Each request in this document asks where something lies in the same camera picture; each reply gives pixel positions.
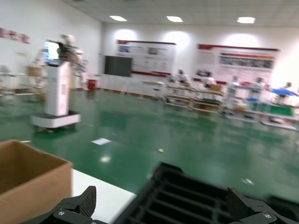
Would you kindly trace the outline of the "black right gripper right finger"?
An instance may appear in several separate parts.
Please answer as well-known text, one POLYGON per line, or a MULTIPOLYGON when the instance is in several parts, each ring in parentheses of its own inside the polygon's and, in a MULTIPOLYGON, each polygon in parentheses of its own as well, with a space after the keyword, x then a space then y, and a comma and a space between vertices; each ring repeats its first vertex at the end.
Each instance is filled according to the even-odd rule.
POLYGON ((228 188, 228 211, 234 224, 297 224, 299 205, 277 197, 261 201, 228 188))

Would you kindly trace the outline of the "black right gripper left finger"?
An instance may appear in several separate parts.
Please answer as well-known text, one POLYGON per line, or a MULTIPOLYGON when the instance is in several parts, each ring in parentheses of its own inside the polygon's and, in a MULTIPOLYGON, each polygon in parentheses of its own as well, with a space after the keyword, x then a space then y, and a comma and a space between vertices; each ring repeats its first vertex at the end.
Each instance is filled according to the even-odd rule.
POLYGON ((89 186, 79 196, 65 198, 52 210, 23 224, 95 224, 92 215, 96 208, 96 187, 89 186))

